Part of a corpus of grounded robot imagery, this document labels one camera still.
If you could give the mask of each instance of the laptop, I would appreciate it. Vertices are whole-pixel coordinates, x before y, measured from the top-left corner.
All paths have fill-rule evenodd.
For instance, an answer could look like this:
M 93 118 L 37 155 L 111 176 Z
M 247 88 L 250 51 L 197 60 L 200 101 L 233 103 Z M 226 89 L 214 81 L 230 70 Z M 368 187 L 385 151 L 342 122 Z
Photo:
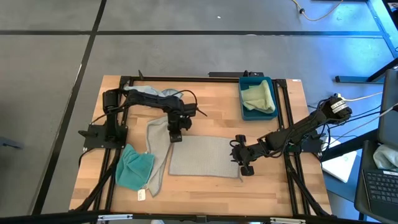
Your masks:
M 323 137 L 322 140 L 323 140 L 322 144 L 322 149 L 323 149 L 326 148 L 328 144 L 328 137 Z M 330 144 L 330 148 L 340 144 L 339 141 L 335 140 L 336 139 L 334 138 L 330 138 L 330 142 L 333 142 L 332 144 Z M 354 166 L 355 157 L 356 157 L 356 151 L 353 151 L 344 154 L 340 157 L 322 162 L 322 170 L 332 175 L 333 177 L 336 177 L 338 180 L 347 183 L 351 170 Z

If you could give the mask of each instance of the light gray microfiber cloth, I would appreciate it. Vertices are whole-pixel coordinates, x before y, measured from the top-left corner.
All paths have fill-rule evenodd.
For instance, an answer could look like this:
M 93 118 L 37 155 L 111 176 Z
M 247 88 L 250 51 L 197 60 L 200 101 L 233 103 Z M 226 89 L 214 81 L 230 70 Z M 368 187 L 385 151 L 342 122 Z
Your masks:
M 383 144 L 376 149 L 373 159 L 378 169 L 398 171 L 398 149 Z
M 167 130 L 167 117 L 148 122 L 147 152 L 155 155 L 154 166 L 147 188 L 155 197 L 162 186 L 167 153 L 171 143 Z M 200 175 L 215 177 L 239 177 L 239 166 L 231 153 L 230 139 L 209 136 L 184 136 L 182 142 L 174 143 L 170 162 L 170 175 Z
M 147 151 L 155 155 L 154 166 L 147 183 L 147 187 L 153 197 L 159 193 L 162 186 L 167 153 L 171 145 L 167 125 L 166 116 L 149 121 L 147 125 Z
M 237 162 L 231 162 L 230 139 L 211 136 L 184 136 L 173 146 L 170 175 L 239 177 Z

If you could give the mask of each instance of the wooden tabletop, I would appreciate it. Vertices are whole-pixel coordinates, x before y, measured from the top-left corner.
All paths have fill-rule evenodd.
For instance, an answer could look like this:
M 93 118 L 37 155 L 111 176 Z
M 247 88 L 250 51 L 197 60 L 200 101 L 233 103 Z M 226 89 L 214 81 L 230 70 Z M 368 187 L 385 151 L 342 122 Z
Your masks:
M 99 91 L 93 118 L 103 114 L 102 92 L 117 88 L 120 76 L 104 76 Z M 234 139 L 236 134 L 245 134 L 248 144 L 271 131 L 278 129 L 277 119 L 271 121 L 243 121 L 241 116 L 237 83 L 205 82 L 134 82 L 134 85 L 150 85 L 158 90 L 174 88 L 188 89 L 198 97 L 198 107 L 208 117 L 200 113 L 192 118 L 192 127 L 183 135 L 219 136 Z M 308 116 L 303 86 L 300 80 L 287 80 L 289 98 L 294 122 Z M 282 89 L 279 88 L 282 115 L 285 112 Z M 182 100 L 194 102 L 190 94 Z M 146 106 L 132 106 L 129 109 L 127 143 L 136 151 L 146 151 L 147 122 L 165 116 L 160 109 Z M 103 124 L 105 119 L 96 124 Z M 85 155 L 76 179 L 70 208 L 76 208 L 89 195 L 98 182 L 104 149 L 95 149 Z M 169 175 L 170 155 L 160 193 L 152 198 L 149 191 L 146 200 L 138 202 L 137 192 L 115 186 L 111 210 L 126 213 L 164 214 L 204 214 L 204 215 L 252 215 L 288 217 L 292 215 L 286 170 L 283 158 L 259 158 L 251 164 L 255 175 L 239 179 L 221 177 L 194 177 Z M 322 170 L 319 161 L 312 155 L 303 153 L 302 167 L 305 183 L 315 200 L 331 213 Z M 303 213 L 300 191 L 296 188 L 298 210 Z M 105 185 L 100 208 L 104 208 L 108 184 Z

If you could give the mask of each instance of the teal towel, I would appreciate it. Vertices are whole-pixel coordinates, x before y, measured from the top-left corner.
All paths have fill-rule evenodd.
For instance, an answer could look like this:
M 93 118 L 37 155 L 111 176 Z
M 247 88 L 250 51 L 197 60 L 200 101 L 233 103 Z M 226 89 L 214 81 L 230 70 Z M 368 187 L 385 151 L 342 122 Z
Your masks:
M 116 167 L 116 183 L 131 190 L 141 189 L 149 179 L 154 159 L 154 155 L 139 154 L 127 144 Z

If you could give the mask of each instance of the blue bin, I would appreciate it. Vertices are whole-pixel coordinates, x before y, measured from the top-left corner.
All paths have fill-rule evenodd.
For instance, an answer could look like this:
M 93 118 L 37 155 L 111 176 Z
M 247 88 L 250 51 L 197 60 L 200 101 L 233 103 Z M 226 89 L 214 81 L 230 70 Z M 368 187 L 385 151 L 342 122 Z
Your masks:
M 260 85 L 263 80 L 267 80 L 272 100 L 274 101 L 275 104 L 275 111 L 271 114 L 266 114 L 258 110 L 249 111 L 245 106 L 243 106 L 242 90 L 247 90 L 249 86 Z M 278 108 L 276 107 L 276 102 L 275 102 L 274 87 L 272 86 L 272 80 L 269 77 L 240 77 L 239 99 L 241 100 L 242 118 L 245 121 L 268 121 L 278 116 Z

